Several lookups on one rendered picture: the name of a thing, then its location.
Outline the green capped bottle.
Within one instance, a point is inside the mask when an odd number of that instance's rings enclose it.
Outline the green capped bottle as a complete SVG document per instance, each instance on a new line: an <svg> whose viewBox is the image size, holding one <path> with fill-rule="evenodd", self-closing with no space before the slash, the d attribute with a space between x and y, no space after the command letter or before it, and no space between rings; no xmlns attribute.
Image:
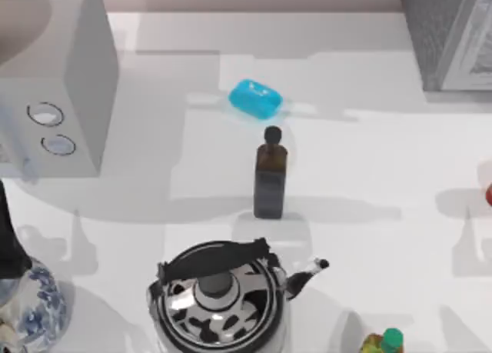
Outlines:
<svg viewBox="0 0 492 353"><path fill-rule="evenodd" d="M388 328L382 335L371 333L359 353L404 353L404 335L398 328Z"/></svg>

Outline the grey cabinet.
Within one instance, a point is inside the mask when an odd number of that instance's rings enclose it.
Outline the grey cabinet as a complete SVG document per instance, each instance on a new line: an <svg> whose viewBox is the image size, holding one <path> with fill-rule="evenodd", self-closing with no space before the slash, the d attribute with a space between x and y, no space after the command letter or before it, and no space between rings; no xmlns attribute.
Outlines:
<svg viewBox="0 0 492 353"><path fill-rule="evenodd" d="M492 0L401 0L426 92L492 92Z"/></svg>

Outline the pale microwave oven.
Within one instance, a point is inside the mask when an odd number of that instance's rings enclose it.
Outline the pale microwave oven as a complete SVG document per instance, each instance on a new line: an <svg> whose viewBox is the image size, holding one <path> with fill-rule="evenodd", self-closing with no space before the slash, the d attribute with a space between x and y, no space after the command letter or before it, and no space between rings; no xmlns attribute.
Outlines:
<svg viewBox="0 0 492 353"><path fill-rule="evenodd" d="M104 0L0 0L0 176L84 178L101 168L119 64ZM33 122L28 105L64 113L55 127ZM41 139L65 135L71 155Z"/></svg>

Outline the blue and white vase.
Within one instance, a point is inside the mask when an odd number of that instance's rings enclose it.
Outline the blue and white vase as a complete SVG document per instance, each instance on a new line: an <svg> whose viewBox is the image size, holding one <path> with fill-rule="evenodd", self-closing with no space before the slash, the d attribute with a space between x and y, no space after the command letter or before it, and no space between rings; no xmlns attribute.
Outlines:
<svg viewBox="0 0 492 353"><path fill-rule="evenodd" d="M38 259L22 277L0 279L0 353L47 353L68 325L64 295Z"/></svg>

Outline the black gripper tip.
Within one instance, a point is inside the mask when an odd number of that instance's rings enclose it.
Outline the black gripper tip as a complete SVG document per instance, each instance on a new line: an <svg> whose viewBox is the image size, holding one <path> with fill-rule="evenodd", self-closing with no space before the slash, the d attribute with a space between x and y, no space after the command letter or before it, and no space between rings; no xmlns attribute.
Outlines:
<svg viewBox="0 0 492 353"><path fill-rule="evenodd" d="M0 179L0 280L21 278L31 268L32 259L17 238Z"/></svg>

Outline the dark brown bottle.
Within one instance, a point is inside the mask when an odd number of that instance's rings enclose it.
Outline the dark brown bottle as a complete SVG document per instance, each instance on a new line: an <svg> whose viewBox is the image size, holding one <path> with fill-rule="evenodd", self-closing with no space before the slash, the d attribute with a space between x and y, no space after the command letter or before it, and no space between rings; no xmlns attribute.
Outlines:
<svg viewBox="0 0 492 353"><path fill-rule="evenodd" d="M288 150L281 144L282 130L268 126L257 149L254 170L254 216L280 219L284 208Z"/></svg>

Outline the round microwave knob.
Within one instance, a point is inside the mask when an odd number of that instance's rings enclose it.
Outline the round microwave knob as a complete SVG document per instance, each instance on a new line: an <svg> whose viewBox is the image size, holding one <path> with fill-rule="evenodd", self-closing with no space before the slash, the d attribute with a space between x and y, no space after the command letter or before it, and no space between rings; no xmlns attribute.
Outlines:
<svg viewBox="0 0 492 353"><path fill-rule="evenodd" d="M53 155L71 155L76 150L76 144L65 135L54 135L52 137L42 138L41 145L44 150Z"/></svg>
<svg viewBox="0 0 492 353"><path fill-rule="evenodd" d="M58 126L65 119L63 111L57 105L50 102L39 102L28 105L26 111L33 122L45 127Z"/></svg>

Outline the blue soap bar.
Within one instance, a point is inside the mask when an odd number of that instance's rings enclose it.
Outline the blue soap bar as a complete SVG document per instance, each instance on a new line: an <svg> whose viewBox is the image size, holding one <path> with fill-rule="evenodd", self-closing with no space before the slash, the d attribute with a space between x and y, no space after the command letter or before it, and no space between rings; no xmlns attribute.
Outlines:
<svg viewBox="0 0 492 353"><path fill-rule="evenodd" d="M228 101L239 111L266 120L278 113L284 99L277 91L266 85L243 79L231 90Z"/></svg>

